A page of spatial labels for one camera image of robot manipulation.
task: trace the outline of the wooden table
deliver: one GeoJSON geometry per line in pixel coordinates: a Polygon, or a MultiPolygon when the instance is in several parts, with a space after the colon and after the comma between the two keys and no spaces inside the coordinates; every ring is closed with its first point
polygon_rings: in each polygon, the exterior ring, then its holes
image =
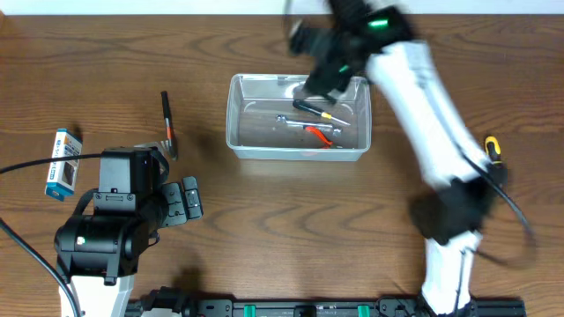
{"type": "MultiPolygon", "coordinates": [[[[531,316],[564,314],[564,18],[414,17],[476,137],[499,137],[508,192],[534,224],[534,268],[475,261],[477,296],[522,297],[531,316]]],[[[180,144],[170,180],[195,175],[202,220],[162,230],[142,255],[133,297],[161,285],[240,299],[375,298],[416,293],[423,239],[407,199],[424,190],[416,160],[382,95],[372,147],[357,163],[241,161],[226,146],[236,73],[305,74],[287,55],[278,17],[7,17],[0,31],[0,166],[51,154],[57,128],[80,128],[83,153],[164,138],[168,90],[180,144]]],[[[2,176],[6,222],[55,265],[53,237],[98,160],[80,165],[77,195],[43,194],[47,167],[2,176]]],[[[522,230],[498,203],[482,249],[520,254],[522,230]]],[[[0,234],[0,316],[57,316],[56,284],[0,234]]]]}

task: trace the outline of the plastic bin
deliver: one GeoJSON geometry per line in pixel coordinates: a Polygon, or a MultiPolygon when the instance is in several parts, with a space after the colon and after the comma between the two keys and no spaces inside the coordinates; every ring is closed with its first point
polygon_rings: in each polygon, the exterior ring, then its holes
{"type": "Polygon", "coordinates": [[[227,103],[226,141],[240,159],[287,159],[356,161],[370,148],[372,115],[367,80],[354,77],[347,91],[331,105],[322,97],[308,99],[335,117],[351,123],[339,126],[327,119],[292,106],[293,94],[301,89],[305,75],[238,74],[231,80],[227,103]],[[342,128],[322,132],[342,148],[322,149],[323,142],[301,126],[277,121],[289,120],[332,123],[342,128]]]}

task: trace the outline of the yellow and black tool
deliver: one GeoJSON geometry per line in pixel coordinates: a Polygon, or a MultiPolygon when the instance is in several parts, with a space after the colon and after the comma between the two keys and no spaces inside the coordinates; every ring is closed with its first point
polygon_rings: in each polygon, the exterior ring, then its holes
{"type": "Polygon", "coordinates": [[[500,143],[497,141],[495,136],[486,137],[486,141],[484,141],[484,149],[486,150],[487,156],[489,156],[492,160],[492,163],[495,165],[503,163],[501,161],[500,143]]]}

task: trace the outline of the white wall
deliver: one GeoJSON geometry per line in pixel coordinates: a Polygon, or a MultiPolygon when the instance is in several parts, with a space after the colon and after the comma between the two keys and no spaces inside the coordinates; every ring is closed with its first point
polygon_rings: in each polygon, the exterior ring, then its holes
{"type": "MultiPolygon", "coordinates": [[[[390,3],[390,0],[372,0],[390,3]]],[[[285,0],[0,0],[14,14],[281,14],[285,0]]],[[[562,14],[564,0],[403,0],[411,13],[562,14]]],[[[327,13],[323,0],[293,0],[293,13],[327,13]]]]}

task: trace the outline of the box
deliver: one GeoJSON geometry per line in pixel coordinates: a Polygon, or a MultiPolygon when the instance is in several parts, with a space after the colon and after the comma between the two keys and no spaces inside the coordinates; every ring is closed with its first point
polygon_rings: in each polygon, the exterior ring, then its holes
{"type": "MultiPolygon", "coordinates": [[[[73,136],[67,129],[56,132],[55,145],[51,158],[62,158],[80,155],[82,141],[73,136]]],[[[61,202],[64,197],[74,195],[77,182],[78,160],[53,162],[49,166],[45,195],[49,195],[61,202]]]]}
{"type": "Polygon", "coordinates": [[[332,123],[293,107],[293,94],[305,75],[238,74],[231,80],[227,102],[226,142],[240,159],[356,161],[370,148],[372,114],[370,90],[363,77],[353,77],[347,91],[331,105],[322,97],[307,102],[351,123],[340,135],[323,133],[339,149],[322,149],[323,143],[303,127],[277,122],[290,120],[332,123]]]}

